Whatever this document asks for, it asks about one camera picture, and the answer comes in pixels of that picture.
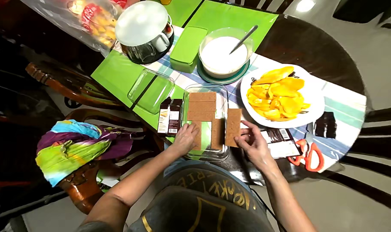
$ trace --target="white plate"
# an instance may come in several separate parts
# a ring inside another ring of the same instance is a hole
[[[294,71],[296,72],[296,76],[299,76],[305,81],[304,87],[300,89],[299,92],[303,95],[304,102],[311,104],[311,106],[306,109],[308,113],[299,113],[296,119],[291,119],[290,121],[284,122],[275,122],[266,119],[265,117],[255,112],[253,107],[251,107],[251,105],[248,103],[246,95],[247,90],[251,87],[251,78],[255,78],[258,80],[264,73],[286,66],[293,66],[295,68]],[[249,74],[245,75],[241,80],[240,92],[241,99],[243,100],[244,106],[246,107],[250,116],[259,124],[272,128],[293,128],[309,124],[320,118],[325,108],[324,97],[320,89],[320,85],[315,82],[315,78],[311,76],[304,68],[292,64],[279,64],[278,66],[272,65],[265,68],[259,68],[250,72]]]

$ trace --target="glass baking dish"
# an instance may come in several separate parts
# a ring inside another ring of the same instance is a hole
[[[174,88],[174,79],[157,71],[144,69],[128,92],[128,98],[150,114],[157,114],[160,105]]]
[[[188,97],[191,92],[216,92],[216,119],[224,119],[225,126],[227,126],[227,109],[229,108],[229,92],[224,85],[220,84],[194,84],[189,85],[184,91],[183,107],[182,107],[182,120],[181,124],[191,124],[191,121],[187,120],[188,111]],[[224,161],[229,156],[229,147],[223,145],[221,150],[215,150],[211,148],[211,122],[202,122],[201,124],[201,150],[191,150],[186,157],[190,159],[197,159],[209,162]]]

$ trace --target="stacked plate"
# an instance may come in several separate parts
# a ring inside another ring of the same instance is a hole
[[[249,66],[250,66],[250,61],[247,61],[247,63],[243,65],[243,67],[241,67],[236,74],[234,74],[231,77],[221,79],[221,78],[214,78],[208,75],[205,72],[203,64],[201,63],[200,59],[198,59],[197,72],[204,81],[207,81],[209,83],[214,83],[214,84],[227,85],[240,79],[247,72]]]

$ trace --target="green placemat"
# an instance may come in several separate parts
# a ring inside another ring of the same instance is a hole
[[[170,4],[164,7],[171,16],[172,24],[182,27],[200,3],[201,0],[172,0]]]
[[[128,57],[112,50],[91,76],[130,107],[132,102],[127,94],[143,69],[144,66],[134,64]]]
[[[112,50],[91,76],[126,106],[130,107],[132,102],[128,99],[127,94],[143,69],[144,66],[134,64],[128,57]],[[184,90],[176,85],[170,96],[171,98],[182,99]],[[133,111],[153,128],[158,127],[158,113],[151,115],[139,108],[139,106],[134,107]]]
[[[256,51],[277,16],[277,14],[207,0],[203,2],[187,26],[207,28],[210,33],[223,27],[235,27],[249,31],[254,25],[259,25],[259,28],[251,35],[254,41],[253,51]]]

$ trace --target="white lid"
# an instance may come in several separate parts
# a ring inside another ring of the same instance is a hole
[[[116,38],[126,46],[138,46],[154,39],[168,21],[164,6],[153,1],[141,1],[126,8],[116,24]]]

